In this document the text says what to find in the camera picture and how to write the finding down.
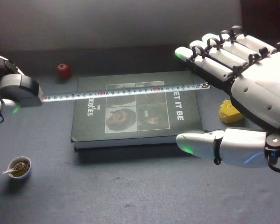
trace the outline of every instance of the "book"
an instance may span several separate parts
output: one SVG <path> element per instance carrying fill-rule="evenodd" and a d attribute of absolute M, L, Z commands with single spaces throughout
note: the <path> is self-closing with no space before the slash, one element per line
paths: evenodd
<path fill-rule="evenodd" d="M 193 84 L 191 71 L 80 77 L 78 92 Z M 75 150 L 175 143 L 201 130 L 195 91 L 176 91 L 76 101 L 71 141 Z"/>

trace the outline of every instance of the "small bowl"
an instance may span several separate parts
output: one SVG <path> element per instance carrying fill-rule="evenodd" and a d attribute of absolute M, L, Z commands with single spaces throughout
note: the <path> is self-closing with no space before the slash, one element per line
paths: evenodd
<path fill-rule="evenodd" d="M 13 160 L 11 160 L 11 162 L 9 163 L 7 169 L 11 169 L 13 168 L 18 162 L 28 162 L 28 164 L 30 165 L 29 167 L 29 170 L 22 176 L 13 176 L 11 173 L 9 173 L 8 175 L 11 177 L 11 178 L 14 178 L 14 179 L 24 179 L 26 178 L 30 172 L 31 172 L 31 160 L 25 156 L 20 156 L 20 157 L 17 157 Z"/>

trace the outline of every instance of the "measuring tape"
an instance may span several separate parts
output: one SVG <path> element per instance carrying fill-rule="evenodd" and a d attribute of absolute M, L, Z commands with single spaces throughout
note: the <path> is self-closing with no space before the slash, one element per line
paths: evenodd
<path fill-rule="evenodd" d="M 43 96 L 43 102 L 69 101 L 89 98 L 122 97 L 136 96 L 143 94 L 166 93 L 175 91 L 207 90 L 210 88 L 208 83 L 188 84 L 188 85 L 158 85 L 149 87 L 135 87 L 129 89 L 115 89 L 90 92 L 75 92 L 64 94 L 53 94 Z"/>

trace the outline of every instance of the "spoon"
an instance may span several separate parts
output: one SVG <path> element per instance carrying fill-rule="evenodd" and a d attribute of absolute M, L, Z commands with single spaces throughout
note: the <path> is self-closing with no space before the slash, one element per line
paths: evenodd
<path fill-rule="evenodd" d="M 14 171 L 19 171 L 19 170 L 21 170 L 21 169 L 24 168 L 24 165 L 25 165 L 25 164 L 24 164 L 23 162 L 18 162 L 18 163 L 14 166 L 14 168 L 8 169 L 8 170 L 2 172 L 2 174 L 7 174 L 7 173 L 14 172 Z"/>

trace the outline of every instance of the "gray tabletop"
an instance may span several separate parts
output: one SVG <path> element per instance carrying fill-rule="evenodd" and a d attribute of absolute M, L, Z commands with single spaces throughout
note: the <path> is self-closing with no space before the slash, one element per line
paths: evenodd
<path fill-rule="evenodd" d="M 173 71 L 172 46 L 141 49 L 9 53 L 45 93 L 75 91 L 78 76 Z M 56 80 L 58 62 L 74 77 Z M 203 127 L 225 129 L 218 116 L 228 96 L 197 91 Z M 75 153 L 74 102 L 21 109 L 0 125 L 0 224 L 280 223 L 280 174 L 269 168 L 216 166 L 177 146 L 116 147 Z M 259 129 L 248 120 L 235 124 Z M 17 156 L 32 174 L 1 172 Z"/>

